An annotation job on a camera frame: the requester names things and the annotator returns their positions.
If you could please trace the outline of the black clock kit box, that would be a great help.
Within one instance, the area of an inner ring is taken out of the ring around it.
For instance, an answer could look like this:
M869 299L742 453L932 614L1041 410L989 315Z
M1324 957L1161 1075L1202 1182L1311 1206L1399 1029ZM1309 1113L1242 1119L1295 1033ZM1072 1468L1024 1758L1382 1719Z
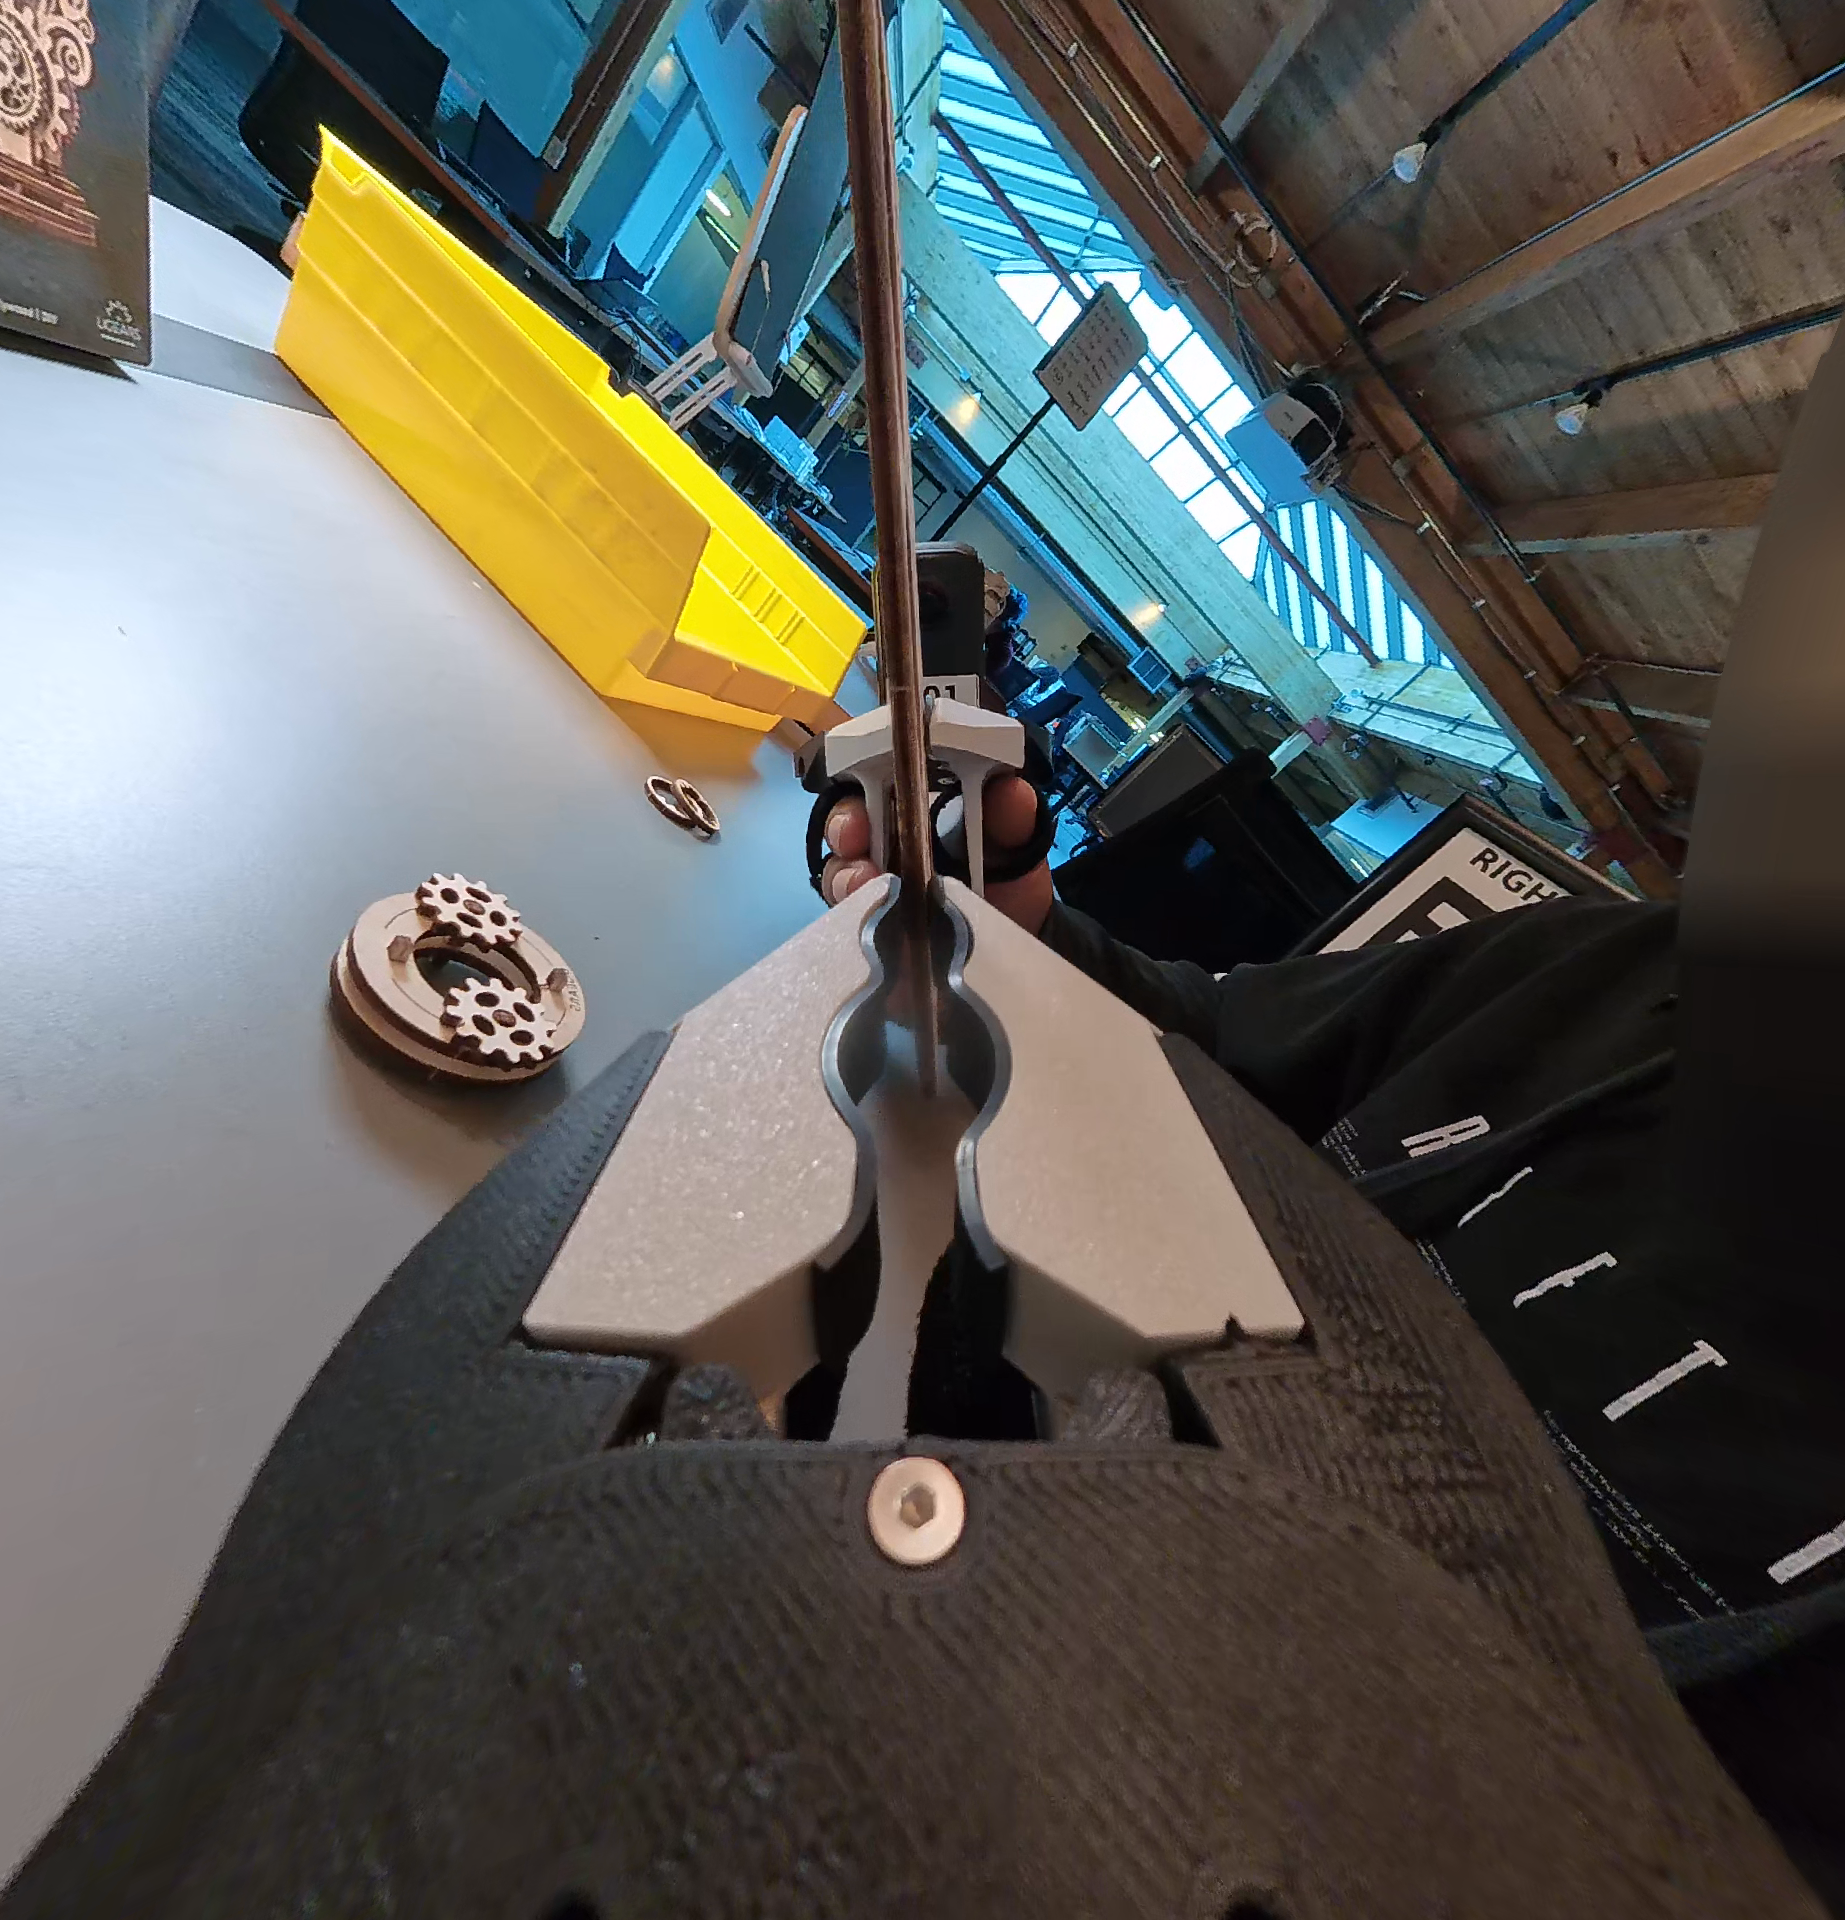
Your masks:
M0 330L150 363L141 3L0 3Z

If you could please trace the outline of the person's right forearm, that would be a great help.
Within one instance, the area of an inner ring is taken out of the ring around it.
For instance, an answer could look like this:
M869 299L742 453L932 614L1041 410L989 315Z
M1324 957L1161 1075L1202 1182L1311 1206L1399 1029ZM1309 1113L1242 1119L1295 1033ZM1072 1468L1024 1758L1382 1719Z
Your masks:
M1309 955L1224 974L1157 961L1064 905L1040 939L1160 1033L1196 1043L1308 1141L1382 1080L1376 1010L1342 955Z

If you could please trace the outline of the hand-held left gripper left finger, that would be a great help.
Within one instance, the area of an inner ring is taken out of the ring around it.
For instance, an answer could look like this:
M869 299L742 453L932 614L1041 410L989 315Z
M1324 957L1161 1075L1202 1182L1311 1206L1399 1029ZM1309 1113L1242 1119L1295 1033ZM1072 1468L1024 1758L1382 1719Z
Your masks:
M689 1012L526 1306L545 1349L720 1363L787 1428L827 1365L827 1431L902 1431L912 1075L885 1083L862 888Z

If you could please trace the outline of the hanging white sign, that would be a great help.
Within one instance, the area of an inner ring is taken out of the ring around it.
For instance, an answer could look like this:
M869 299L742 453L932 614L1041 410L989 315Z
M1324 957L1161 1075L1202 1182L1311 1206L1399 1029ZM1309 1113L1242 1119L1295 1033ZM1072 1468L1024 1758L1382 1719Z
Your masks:
M1083 430L1140 368L1147 352L1150 340L1123 295L1100 285L1034 374L1068 425Z

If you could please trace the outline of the grey ceiling mounted unit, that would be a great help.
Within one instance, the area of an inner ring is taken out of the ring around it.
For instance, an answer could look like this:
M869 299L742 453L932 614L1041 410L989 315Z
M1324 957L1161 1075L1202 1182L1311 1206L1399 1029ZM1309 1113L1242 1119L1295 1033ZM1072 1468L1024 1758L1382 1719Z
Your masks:
M1324 476L1350 439L1342 394L1326 380L1308 374L1257 402L1245 419L1224 433L1235 461L1275 503L1326 489Z

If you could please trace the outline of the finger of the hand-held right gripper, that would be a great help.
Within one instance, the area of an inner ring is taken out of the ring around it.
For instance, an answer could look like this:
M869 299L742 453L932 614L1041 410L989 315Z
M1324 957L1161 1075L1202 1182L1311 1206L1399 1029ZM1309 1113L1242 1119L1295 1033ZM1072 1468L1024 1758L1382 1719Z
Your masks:
M935 709L932 760L944 762L960 792L960 823L969 888L987 892L984 798L996 773L1016 778L1024 769L1027 736L1021 723L992 709Z
M865 848L838 852L829 840L834 817L855 798L862 804ZM867 859L880 871L901 870L901 771L896 759L895 718L889 709L870 709L845 719L825 735L825 888L840 883L829 877L838 859Z

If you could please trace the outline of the wooden ring base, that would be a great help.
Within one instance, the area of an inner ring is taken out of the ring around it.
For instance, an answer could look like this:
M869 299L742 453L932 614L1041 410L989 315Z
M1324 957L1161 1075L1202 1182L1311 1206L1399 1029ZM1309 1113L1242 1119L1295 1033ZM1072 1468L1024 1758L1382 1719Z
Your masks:
M513 946L484 952L438 939L421 922L415 892L364 909L334 952L331 1000L337 1015L381 1054L438 1080L520 1087L550 1073L586 1029L586 989L572 966L523 915L523 931ZM558 1014L550 1068L510 1075L454 1057L439 1025L442 1000L451 987L479 974L502 976Z

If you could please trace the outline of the person's right hand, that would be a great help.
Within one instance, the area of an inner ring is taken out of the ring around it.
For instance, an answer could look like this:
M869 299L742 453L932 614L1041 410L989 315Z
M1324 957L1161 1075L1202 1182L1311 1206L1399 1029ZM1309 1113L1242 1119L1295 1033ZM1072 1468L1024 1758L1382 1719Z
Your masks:
M996 878L995 863L1034 843L1037 819L1037 792L1021 776L995 776L984 789L987 870L991 871L987 899L1029 935L1041 935L1056 905L1051 863L1037 862L1021 877ZM870 817L862 792L845 789L825 815L822 829L825 862L816 892L825 907L857 892L883 875L870 858Z

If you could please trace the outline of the black equipment case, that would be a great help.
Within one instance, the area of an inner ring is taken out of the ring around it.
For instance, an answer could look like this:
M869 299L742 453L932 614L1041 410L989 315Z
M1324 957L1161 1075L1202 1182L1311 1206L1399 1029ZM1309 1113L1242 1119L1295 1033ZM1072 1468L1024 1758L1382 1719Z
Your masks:
M1363 885L1278 789L1269 755L1222 762L1189 729L1107 790L1052 878L1123 945L1211 973L1285 957Z

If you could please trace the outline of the black framed white sign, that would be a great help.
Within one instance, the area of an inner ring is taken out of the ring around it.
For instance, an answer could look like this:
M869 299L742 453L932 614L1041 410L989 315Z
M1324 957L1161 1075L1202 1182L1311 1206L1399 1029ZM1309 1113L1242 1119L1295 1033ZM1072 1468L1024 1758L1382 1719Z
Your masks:
M1499 808L1462 798L1305 931L1291 957L1426 940L1548 899L1629 893Z

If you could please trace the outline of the wooden parts sheet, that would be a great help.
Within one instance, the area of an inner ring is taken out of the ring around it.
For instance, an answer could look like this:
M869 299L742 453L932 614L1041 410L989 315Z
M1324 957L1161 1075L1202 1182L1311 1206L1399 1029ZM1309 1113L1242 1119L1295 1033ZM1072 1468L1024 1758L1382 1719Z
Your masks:
M940 1091L940 994L932 946L935 852L929 723L920 672L901 188L883 4L838 3L837 35L862 313L862 398L880 522L876 631L885 704L895 731L902 974L913 1015L917 1089L932 1098Z

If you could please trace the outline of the yellow plastic bin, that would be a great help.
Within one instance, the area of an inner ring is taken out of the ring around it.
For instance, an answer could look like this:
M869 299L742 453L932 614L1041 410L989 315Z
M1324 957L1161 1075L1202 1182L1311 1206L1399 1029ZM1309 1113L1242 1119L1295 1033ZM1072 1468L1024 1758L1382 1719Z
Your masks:
M636 546L641 624L603 696L751 732L783 719L825 732L842 719L862 624L784 541L766 540L766 555L789 564L778 570L702 521Z
M712 521L591 396L601 357L332 131L274 350L607 698L766 732L694 634Z

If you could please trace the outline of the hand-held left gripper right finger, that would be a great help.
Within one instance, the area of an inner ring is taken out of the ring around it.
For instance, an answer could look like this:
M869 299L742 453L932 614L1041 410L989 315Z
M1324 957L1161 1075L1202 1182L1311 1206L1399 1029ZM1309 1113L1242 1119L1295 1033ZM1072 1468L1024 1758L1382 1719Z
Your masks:
M1295 1356L1305 1311L1165 1047L969 885L940 885L959 1237L1000 1361L1056 1418L1102 1374Z

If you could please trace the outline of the grey desk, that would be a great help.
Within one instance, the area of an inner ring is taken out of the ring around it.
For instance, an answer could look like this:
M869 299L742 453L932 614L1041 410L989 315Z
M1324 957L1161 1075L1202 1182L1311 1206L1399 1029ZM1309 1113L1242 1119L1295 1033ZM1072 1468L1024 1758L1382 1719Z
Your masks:
M607 704L150 213L154 357L0 334L0 1886L381 1282L534 1120L811 923L768 735ZM588 996L516 1091L352 1043L360 909L462 871Z

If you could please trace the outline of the small wooden gear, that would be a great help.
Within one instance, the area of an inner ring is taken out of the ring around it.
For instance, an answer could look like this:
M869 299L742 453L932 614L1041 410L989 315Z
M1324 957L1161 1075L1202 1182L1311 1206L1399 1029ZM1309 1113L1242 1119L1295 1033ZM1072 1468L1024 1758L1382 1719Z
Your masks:
M439 1025L459 1060L522 1075L550 1068L558 1014L543 998L491 974L444 994Z
M426 877L415 892L415 907L432 935L459 946L513 946L523 931L520 913L502 892L462 871Z

